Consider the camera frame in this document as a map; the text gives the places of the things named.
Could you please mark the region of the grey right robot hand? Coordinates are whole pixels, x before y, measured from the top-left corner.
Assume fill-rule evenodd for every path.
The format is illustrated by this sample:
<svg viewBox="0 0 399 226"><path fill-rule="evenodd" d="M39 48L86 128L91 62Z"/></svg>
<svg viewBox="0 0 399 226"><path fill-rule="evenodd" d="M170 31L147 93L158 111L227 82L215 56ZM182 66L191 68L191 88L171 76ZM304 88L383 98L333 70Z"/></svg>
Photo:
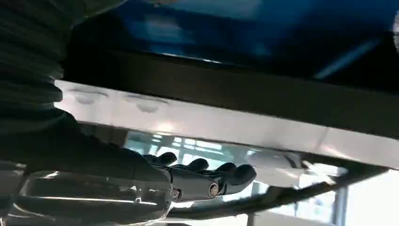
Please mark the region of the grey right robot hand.
<svg viewBox="0 0 399 226"><path fill-rule="evenodd" d="M241 192L249 165L208 170L204 159L175 165L105 144L69 115L41 124L25 115L0 121L0 223L3 226L107 226L164 218L174 202Z"/></svg>

